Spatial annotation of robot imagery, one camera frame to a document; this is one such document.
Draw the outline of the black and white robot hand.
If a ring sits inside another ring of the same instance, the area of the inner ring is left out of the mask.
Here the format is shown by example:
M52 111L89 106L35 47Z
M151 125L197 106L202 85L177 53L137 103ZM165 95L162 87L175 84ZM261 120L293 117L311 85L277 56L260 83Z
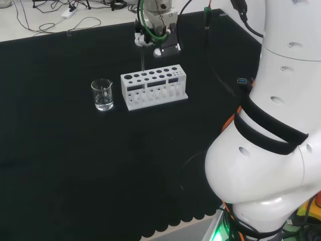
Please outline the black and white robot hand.
M177 34L178 12L172 1L137 2L134 42L138 47L155 46L156 58L180 52Z

